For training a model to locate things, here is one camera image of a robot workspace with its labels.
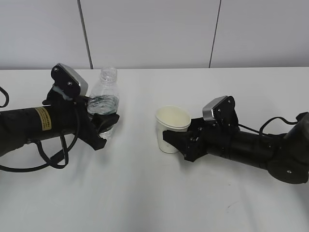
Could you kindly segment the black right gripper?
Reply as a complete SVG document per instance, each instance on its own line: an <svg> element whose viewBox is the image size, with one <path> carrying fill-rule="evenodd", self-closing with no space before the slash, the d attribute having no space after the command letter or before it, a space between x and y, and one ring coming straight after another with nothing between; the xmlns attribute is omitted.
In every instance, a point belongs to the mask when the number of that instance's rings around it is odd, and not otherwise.
<svg viewBox="0 0 309 232"><path fill-rule="evenodd" d="M232 128L223 130L200 117L191 120L186 132L163 131L163 140L178 151L184 152L186 161L196 161L207 154L226 158L231 135Z"/></svg>

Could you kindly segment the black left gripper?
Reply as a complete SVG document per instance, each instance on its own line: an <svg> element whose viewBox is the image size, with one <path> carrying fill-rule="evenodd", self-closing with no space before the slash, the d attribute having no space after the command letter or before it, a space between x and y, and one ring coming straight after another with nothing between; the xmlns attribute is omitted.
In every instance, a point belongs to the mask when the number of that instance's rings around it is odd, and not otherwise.
<svg viewBox="0 0 309 232"><path fill-rule="evenodd" d="M112 129L120 116L117 113L91 116L87 112L87 100L88 97L85 96L67 100L61 90L52 88L42 102L51 119L51 129L42 132L42 139L54 138L61 133L73 134L94 150L104 148L106 139L101 138L99 134Z"/></svg>

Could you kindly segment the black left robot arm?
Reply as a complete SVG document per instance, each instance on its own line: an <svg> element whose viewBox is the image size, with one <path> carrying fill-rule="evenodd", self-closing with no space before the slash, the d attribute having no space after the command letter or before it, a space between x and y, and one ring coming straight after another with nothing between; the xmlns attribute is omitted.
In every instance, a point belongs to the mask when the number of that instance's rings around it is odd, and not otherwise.
<svg viewBox="0 0 309 232"><path fill-rule="evenodd" d="M0 154L3 156L37 140L73 134L94 150L102 149L106 140L100 134L119 120L119 115L87 112L87 97L71 101L50 91L41 107L15 109L0 113Z"/></svg>

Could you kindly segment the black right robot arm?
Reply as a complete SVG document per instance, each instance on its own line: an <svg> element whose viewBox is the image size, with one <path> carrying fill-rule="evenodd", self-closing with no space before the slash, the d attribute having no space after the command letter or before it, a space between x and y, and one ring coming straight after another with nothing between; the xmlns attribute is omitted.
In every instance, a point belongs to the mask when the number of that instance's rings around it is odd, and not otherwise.
<svg viewBox="0 0 309 232"><path fill-rule="evenodd" d="M163 140L179 150L186 161L194 162L207 154L264 169L288 184L309 180L309 114L301 113L293 128L283 134L263 134L268 120L256 134L238 126L224 128L218 122L192 120L186 132L163 131Z"/></svg>

